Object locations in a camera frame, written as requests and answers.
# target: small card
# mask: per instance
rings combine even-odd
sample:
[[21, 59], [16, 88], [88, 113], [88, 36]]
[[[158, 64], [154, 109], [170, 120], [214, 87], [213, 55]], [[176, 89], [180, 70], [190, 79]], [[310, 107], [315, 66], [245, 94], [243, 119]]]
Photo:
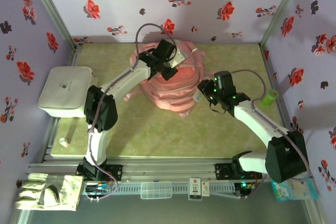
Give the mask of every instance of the small card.
[[202, 196], [205, 196], [205, 197], [210, 196], [209, 182], [202, 182]]
[[202, 199], [202, 184], [200, 178], [189, 179], [189, 199]]

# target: green cylinder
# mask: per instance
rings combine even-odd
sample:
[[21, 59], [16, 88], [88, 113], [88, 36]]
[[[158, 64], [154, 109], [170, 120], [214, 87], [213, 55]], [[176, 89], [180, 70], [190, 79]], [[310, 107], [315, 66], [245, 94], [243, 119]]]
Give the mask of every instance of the green cylinder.
[[261, 105], [265, 108], [269, 107], [279, 97], [279, 91], [270, 89], [261, 101]]

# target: white container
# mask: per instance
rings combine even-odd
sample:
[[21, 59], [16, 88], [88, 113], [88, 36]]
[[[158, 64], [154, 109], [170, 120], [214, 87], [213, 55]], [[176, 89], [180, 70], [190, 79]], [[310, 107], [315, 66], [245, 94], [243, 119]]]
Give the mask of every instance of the white container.
[[97, 84], [89, 67], [55, 67], [49, 73], [38, 106], [56, 118], [83, 118], [88, 89]]
[[172, 182], [142, 182], [140, 197], [141, 199], [169, 199], [173, 197]]

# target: blue package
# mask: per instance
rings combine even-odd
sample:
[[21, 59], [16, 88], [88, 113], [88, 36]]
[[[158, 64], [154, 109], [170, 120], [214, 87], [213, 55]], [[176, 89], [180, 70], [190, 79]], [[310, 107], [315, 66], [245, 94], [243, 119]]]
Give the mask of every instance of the blue package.
[[318, 199], [314, 181], [311, 178], [305, 182], [288, 179], [280, 184], [272, 180], [272, 188], [277, 201]]

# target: green tabletop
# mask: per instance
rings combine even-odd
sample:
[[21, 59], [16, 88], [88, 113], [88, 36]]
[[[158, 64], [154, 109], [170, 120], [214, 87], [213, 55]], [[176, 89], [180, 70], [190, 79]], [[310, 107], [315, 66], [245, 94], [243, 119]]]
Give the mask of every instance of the green tabletop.
[[[197, 47], [206, 52], [206, 71], [255, 70], [270, 88], [257, 44], [200, 44]], [[134, 44], [85, 44], [78, 65], [92, 68], [98, 77], [98, 85], [102, 85], [129, 66], [134, 49]], [[236, 73], [233, 79], [237, 92], [244, 92], [251, 99], [263, 92], [260, 80], [252, 73]], [[257, 105], [279, 123], [275, 103], [267, 109]], [[134, 95], [128, 102], [122, 100], [117, 104], [117, 110], [118, 121], [108, 136], [108, 157], [232, 157], [246, 150], [266, 152], [262, 141], [244, 123], [228, 113], [222, 115], [211, 111], [206, 99], [202, 99], [184, 119], [175, 112], [159, 109], [144, 94]], [[70, 141], [68, 147], [58, 143], [61, 137]], [[85, 118], [62, 118], [51, 154], [84, 156], [87, 143]]]

